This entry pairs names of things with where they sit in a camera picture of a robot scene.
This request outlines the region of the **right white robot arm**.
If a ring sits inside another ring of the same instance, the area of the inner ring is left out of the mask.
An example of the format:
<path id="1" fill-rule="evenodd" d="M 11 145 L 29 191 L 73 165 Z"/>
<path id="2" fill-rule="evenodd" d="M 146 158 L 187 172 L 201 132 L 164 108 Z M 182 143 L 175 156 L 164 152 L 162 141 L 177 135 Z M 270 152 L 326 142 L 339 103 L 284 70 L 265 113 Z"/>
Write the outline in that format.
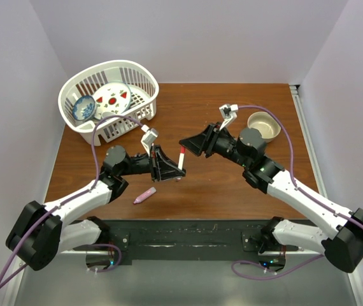
<path id="1" fill-rule="evenodd" d="M 262 251 L 291 245 L 317 252 L 337 269 L 352 273 L 363 259 L 363 209 L 351 211 L 335 204 L 296 180 L 265 153 L 258 130 L 244 128 L 234 138 L 226 128 L 210 124 L 179 144 L 195 156 L 218 154 L 243 167 L 243 177 L 254 189 L 288 204 L 311 226 L 273 217 L 260 231 Z"/>

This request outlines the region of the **white red marker pen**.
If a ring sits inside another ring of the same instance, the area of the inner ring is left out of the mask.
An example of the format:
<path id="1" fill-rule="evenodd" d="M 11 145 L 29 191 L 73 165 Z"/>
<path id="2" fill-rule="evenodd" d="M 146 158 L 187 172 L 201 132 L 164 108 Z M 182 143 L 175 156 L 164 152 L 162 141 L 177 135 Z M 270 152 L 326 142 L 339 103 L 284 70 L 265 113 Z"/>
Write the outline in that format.
<path id="1" fill-rule="evenodd" d="M 184 157 L 185 157 L 185 153 L 181 152 L 179 155 L 179 160 L 178 160 L 178 168 L 180 170 L 183 170 Z"/>

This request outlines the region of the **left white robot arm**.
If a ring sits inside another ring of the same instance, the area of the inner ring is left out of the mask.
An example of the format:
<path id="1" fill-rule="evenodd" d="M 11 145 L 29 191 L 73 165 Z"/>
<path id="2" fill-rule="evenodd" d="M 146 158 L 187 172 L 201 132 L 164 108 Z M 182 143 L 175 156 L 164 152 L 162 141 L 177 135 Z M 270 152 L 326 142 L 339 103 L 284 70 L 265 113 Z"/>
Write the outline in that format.
<path id="1" fill-rule="evenodd" d="M 75 247 L 105 249 L 110 235 L 100 221 L 75 220 L 119 198 L 129 185 L 126 175 L 148 173 L 154 182 L 184 177 L 184 153 L 181 149 L 178 162 L 174 162 L 160 145 L 135 156 L 119 145 L 109 148 L 99 175 L 88 185 L 46 204 L 28 203 L 6 239 L 7 248 L 35 271 L 46 267 L 58 253 Z"/>

